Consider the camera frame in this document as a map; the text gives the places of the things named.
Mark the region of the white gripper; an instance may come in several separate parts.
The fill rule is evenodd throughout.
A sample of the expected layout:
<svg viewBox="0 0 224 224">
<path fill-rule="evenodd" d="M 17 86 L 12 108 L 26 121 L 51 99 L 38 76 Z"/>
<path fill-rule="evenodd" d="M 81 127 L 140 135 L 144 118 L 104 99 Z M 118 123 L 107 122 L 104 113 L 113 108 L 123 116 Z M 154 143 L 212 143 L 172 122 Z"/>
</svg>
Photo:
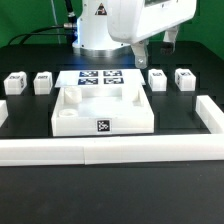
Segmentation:
<svg viewBox="0 0 224 224">
<path fill-rule="evenodd" d="M 148 40 L 165 31 L 161 53 L 175 51 L 179 24 L 193 18 L 197 0 L 107 0 L 107 28 L 114 41 L 132 44 L 135 66 L 148 65 Z"/>
</svg>

